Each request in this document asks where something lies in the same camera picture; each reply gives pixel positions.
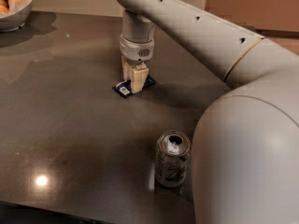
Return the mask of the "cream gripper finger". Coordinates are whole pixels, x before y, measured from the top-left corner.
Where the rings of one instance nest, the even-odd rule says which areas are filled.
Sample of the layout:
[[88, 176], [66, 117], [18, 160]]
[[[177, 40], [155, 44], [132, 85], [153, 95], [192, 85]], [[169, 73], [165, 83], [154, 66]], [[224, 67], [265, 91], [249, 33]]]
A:
[[131, 90], [132, 93], [139, 93], [143, 90], [144, 83], [149, 74], [149, 69], [145, 63], [135, 65], [130, 70]]
[[121, 66], [122, 66], [122, 76], [123, 80], [126, 81], [130, 78], [130, 64], [126, 61], [125, 57], [121, 57]]

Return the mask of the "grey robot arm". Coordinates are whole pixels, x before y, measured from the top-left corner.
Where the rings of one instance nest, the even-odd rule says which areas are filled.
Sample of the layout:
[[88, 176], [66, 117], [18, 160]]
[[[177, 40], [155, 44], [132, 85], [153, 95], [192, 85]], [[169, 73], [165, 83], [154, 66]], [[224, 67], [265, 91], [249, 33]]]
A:
[[153, 21], [230, 92], [192, 140], [197, 224], [299, 224], [296, 54], [180, 0], [117, 0]]

